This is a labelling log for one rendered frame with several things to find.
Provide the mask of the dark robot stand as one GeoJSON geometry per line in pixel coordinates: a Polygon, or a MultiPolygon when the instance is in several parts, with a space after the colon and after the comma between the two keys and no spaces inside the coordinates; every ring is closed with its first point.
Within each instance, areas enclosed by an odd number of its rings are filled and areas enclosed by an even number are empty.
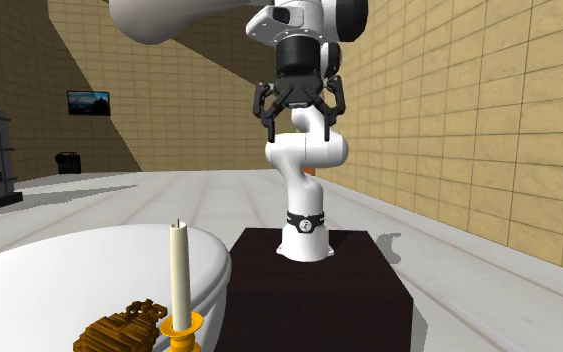
{"type": "Polygon", "coordinates": [[[277,254],[278,229],[247,228],[215,352],[410,352],[413,299],[371,236],[333,230],[334,254],[277,254]]]}

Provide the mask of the cream candle in yellow holder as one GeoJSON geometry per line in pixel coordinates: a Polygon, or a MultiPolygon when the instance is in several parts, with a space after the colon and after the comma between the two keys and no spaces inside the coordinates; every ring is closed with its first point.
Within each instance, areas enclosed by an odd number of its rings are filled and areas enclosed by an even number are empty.
{"type": "Polygon", "coordinates": [[[203,317],[191,306],[188,228],[185,222],[170,225],[170,274],[172,315],[161,324],[161,333],[170,339],[168,352],[201,352],[195,333],[203,317]]]}

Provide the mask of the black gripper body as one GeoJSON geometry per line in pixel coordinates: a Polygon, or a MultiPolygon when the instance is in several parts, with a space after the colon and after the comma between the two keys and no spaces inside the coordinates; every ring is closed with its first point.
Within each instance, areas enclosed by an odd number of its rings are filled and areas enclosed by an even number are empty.
{"type": "Polygon", "coordinates": [[[274,92],[280,96],[288,88],[283,104],[288,108],[306,108],[312,98],[303,90],[320,94],[323,80],[320,75],[320,44],[311,37],[288,37],[276,46],[276,82],[274,92]]]}

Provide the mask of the small black appliance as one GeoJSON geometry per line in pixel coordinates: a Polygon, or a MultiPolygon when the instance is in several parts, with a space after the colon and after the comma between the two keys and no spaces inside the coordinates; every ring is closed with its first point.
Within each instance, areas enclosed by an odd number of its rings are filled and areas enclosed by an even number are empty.
{"type": "Polygon", "coordinates": [[[81,156],[76,152],[60,152],[55,156],[59,174],[80,174],[81,156]]]}

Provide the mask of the dark wall picture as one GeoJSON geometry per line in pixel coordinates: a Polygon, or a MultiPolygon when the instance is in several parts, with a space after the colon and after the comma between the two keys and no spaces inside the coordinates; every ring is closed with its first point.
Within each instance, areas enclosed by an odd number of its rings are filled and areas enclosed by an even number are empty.
{"type": "Polygon", "coordinates": [[[77,116],[110,116],[110,95],[101,91],[68,91],[68,113],[77,116]]]}

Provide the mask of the brown blocky figure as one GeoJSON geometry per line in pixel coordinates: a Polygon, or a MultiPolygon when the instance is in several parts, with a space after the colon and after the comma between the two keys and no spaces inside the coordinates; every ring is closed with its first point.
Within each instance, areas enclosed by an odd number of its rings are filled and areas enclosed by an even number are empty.
{"type": "Polygon", "coordinates": [[[152,352],[167,308],[151,299],[134,301],[125,312],[102,317],[73,343],[74,352],[152,352]]]}

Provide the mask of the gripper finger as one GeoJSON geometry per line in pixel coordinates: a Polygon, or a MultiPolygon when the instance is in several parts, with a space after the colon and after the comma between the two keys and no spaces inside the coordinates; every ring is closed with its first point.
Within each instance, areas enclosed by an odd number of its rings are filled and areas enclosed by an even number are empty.
{"type": "Polygon", "coordinates": [[[315,92],[310,91],[309,96],[313,105],[322,113],[324,117],[324,140],[330,140],[330,127],[337,122],[337,116],[345,113],[346,103],[344,98],[343,83],[340,76],[332,76],[326,82],[326,89],[335,96],[336,105],[329,107],[324,100],[315,92]]]}
{"type": "Polygon", "coordinates": [[[270,143],[275,142],[275,122],[274,119],[284,110],[285,100],[289,96],[289,88],[286,87],[281,93],[277,94],[277,98],[268,109],[264,104],[268,96],[273,94],[273,88],[270,83],[260,81],[256,85],[253,103],[253,114],[260,119],[261,124],[267,128],[267,140],[270,143]]]}

